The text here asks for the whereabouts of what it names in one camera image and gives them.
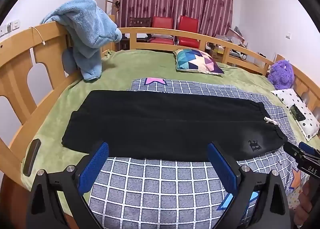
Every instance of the light blue towel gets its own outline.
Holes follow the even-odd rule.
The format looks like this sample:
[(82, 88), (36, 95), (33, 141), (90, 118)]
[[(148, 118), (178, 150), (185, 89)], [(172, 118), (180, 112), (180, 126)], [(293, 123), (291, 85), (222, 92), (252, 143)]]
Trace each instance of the light blue towel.
[(85, 80), (101, 76), (100, 47), (109, 42), (119, 42), (121, 31), (95, 0), (71, 0), (47, 15), (40, 24), (57, 21), (66, 26), (74, 42), (73, 48), (63, 52), (63, 65), (70, 74), (81, 69)]

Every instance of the blue checkered sheet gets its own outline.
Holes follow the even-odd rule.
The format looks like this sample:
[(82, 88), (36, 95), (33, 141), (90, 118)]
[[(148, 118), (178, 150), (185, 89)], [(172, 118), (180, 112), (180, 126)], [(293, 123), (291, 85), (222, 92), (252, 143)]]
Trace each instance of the blue checkered sheet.
[[(134, 80), (132, 91), (173, 92), (249, 99), (262, 102), (279, 122), (289, 142), (297, 144), (285, 111), (264, 95), (217, 85), (179, 80), (143, 78)], [(253, 171), (276, 169), (286, 194), (301, 181), (294, 159), (282, 148), (254, 159), (239, 161)], [(247, 216), (258, 194), (253, 193)], [(109, 158), (95, 181), (89, 206), (105, 228), (212, 228), (232, 199), (209, 162), (174, 162)]]

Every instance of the wooden bed frame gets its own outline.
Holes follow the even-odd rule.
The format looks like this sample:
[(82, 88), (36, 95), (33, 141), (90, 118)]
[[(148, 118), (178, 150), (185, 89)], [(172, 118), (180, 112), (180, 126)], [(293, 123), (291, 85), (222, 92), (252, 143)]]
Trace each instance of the wooden bed frame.
[[(68, 77), (65, 76), (61, 54), (71, 44), (65, 27), (51, 22), (35, 28), (39, 33), (35, 29), (29, 28), (0, 43), (0, 96), (5, 96), (9, 100), (21, 122), (21, 127), (9, 147), (0, 138), (0, 170), (22, 187), (24, 185), (20, 179), (21, 163), (29, 143), (33, 140), (60, 94), (68, 85), (81, 78), (78, 71)], [(262, 75), (266, 75), (269, 65), (273, 64), (272, 61), (248, 49), (197, 33), (146, 27), (121, 28), (120, 30), (122, 33), (130, 33), (130, 49), (175, 51), (186, 48), (168, 44), (138, 43), (135, 38), (137, 33), (166, 34), (197, 39), (200, 41), (199, 49), (202, 51), (205, 50), (207, 42), (224, 46), (223, 63), (233, 63)], [(30, 49), (33, 49), (36, 63), (45, 65), (52, 85), (52, 91), (38, 105), (36, 105), (27, 84), (27, 75), (32, 67)], [(110, 43), (101, 48), (102, 56), (104, 55), (103, 51), (107, 49), (115, 50), (115, 44)], [(231, 49), (263, 61), (264, 67), (229, 56)], [(295, 90), (300, 96), (306, 98), (311, 111), (318, 111), (320, 108), (320, 88), (296, 67), (294, 67), (294, 72), (296, 76)]]

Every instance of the black pants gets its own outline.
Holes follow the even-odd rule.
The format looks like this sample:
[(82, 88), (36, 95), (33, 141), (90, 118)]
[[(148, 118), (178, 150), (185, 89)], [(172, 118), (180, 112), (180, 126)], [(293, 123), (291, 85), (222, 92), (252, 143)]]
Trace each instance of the black pants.
[(94, 90), (71, 114), (62, 144), (89, 153), (98, 140), (111, 157), (207, 161), (207, 144), (219, 143), (236, 160), (278, 149), (287, 141), (266, 123), (263, 103), (147, 91)]

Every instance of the white patterned pillow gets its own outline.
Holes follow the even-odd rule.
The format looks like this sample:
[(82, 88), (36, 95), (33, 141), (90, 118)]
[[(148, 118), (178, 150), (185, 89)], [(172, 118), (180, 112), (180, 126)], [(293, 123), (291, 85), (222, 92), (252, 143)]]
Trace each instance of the white patterned pillow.
[[(309, 141), (318, 133), (320, 126), (319, 122), (293, 89), (274, 90), (271, 92), (279, 98), (279, 100), (287, 107), (287, 109), (290, 110), (290, 113), (294, 116), (296, 123), (300, 127), (300, 130), (307, 141)], [(299, 113), (295, 111), (294, 107), (292, 107), (293, 105), (295, 105), (305, 117), (304, 120), (299, 120), (299, 118), (296, 118), (296, 115)]]

